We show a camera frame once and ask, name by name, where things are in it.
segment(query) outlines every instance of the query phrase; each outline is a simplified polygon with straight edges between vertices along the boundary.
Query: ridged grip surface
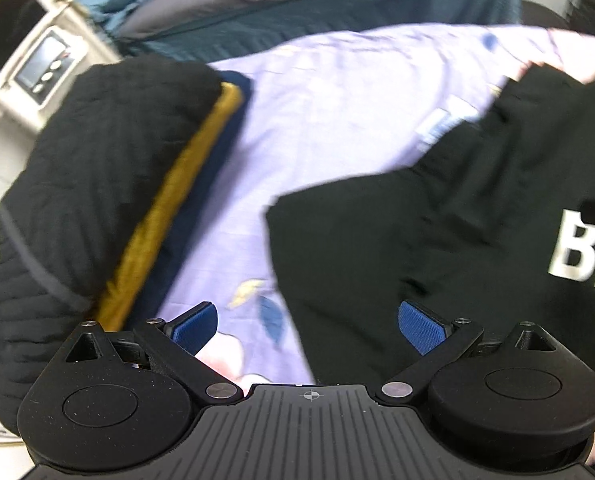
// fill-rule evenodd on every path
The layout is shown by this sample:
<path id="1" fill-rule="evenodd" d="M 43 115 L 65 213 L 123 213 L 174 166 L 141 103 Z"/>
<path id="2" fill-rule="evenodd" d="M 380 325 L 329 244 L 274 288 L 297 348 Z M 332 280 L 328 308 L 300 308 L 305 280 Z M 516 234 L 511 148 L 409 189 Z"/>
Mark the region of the ridged grip surface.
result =
<path id="1" fill-rule="evenodd" d="M 257 386 L 204 411 L 174 450 L 140 468 L 70 476 L 46 466 L 25 480 L 503 480 L 452 456 L 410 408 L 381 406 L 364 386 Z M 593 480 L 581 465 L 533 480 Z"/>

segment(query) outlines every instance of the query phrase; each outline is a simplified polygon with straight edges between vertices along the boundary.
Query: metal screw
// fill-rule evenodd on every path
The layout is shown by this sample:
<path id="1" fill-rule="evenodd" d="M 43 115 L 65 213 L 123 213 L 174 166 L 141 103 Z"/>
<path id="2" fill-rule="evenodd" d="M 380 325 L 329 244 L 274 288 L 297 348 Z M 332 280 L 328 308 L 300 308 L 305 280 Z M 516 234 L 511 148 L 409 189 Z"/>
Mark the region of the metal screw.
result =
<path id="1" fill-rule="evenodd" d="M 386 383 L 382 386 L 382 393 L 389 397 L 408 397 L 413 393 L 413 387 L 407 383 L 400 383 L 394 381 L 392 383 Z"/>
<path id="2" fill-rule="evenodd" d="M 207 388 L 207 396 L 214 399 L 228 399 L 233 397 L 238 392 L 238 389 L 229 383 L 211 384 Z"/>

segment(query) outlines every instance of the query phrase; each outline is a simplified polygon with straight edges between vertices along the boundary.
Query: blue gripper pad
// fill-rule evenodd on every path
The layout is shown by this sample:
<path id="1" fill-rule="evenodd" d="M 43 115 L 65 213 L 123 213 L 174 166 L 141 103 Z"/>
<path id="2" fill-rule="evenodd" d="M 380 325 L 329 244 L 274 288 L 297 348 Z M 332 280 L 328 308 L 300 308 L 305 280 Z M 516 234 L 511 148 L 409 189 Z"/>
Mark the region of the blue gripper pad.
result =
<path id="1" fill-rule="evenodd" d="M 442 325 L 406 301 L 400 305 L 397 323 L 402 335 L 421 355 L 428 354 L 447 338 Z"/>
<path id="2" fill-rule="evenodd" d="M 165 333 L 178 346 L 195 355 L 217 330 L 218 310 L 213 303 L 205 301 L 167 323 Z"/>

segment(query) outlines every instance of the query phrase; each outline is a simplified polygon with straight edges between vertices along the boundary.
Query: black quilted jacket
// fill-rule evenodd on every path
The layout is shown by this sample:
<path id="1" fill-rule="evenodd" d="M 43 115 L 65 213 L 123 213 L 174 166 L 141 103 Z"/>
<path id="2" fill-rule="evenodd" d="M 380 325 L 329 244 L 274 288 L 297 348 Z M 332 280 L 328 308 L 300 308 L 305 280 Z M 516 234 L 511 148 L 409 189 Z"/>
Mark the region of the black quilted jacket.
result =
<path id="1" fill-rule="evenodd" d="M 79 76 L 0 203 L 0 420 L 113 275 L 221 92 L 203 64 L 142 57 Z"/>

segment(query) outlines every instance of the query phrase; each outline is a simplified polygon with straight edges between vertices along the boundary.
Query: control panel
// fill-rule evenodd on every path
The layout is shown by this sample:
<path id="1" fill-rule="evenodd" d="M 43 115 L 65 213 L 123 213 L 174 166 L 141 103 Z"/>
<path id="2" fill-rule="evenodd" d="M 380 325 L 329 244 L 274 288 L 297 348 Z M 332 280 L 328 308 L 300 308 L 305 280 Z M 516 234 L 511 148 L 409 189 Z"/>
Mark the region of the control panel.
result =
<path id="1" fill-rule="evenodd" d="M 55 30 L 48 30 L 14 76 L 14 81 L 42 105 L 76 61 L 77 53 Z"/>

